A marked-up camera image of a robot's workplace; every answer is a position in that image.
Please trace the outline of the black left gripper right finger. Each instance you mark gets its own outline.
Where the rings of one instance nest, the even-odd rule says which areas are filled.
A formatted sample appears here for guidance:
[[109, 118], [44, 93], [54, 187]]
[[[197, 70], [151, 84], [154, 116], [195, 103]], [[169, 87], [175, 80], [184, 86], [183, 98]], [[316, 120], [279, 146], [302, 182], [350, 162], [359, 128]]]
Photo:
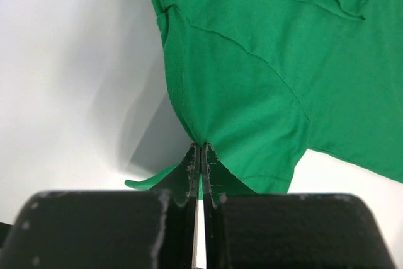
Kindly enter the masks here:
[[256, 192], [224, 166], [210, 143], [201, 150], [201, 176], [207, 267], [230, 268], [221, 205], [229, 197], [253, 196]]

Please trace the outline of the green t-shirt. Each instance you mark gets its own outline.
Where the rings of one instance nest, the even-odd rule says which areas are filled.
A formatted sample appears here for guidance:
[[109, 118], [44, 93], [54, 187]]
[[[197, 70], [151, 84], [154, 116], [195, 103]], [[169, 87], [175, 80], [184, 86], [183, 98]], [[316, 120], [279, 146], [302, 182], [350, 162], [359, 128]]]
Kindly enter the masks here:
[[402, 0], [152, 0], [186, 133], [258, 193], [307, 149], [402, 181]]

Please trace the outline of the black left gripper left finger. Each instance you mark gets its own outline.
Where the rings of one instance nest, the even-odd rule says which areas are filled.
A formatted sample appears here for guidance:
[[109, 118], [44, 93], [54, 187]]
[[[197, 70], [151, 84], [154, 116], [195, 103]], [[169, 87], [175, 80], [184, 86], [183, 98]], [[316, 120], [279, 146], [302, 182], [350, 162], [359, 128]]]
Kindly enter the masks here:
[[200, 146], [192, 144], [182, 161], [151, 188], [162, 206], [153, 268], [196, 267], [199, 180]]

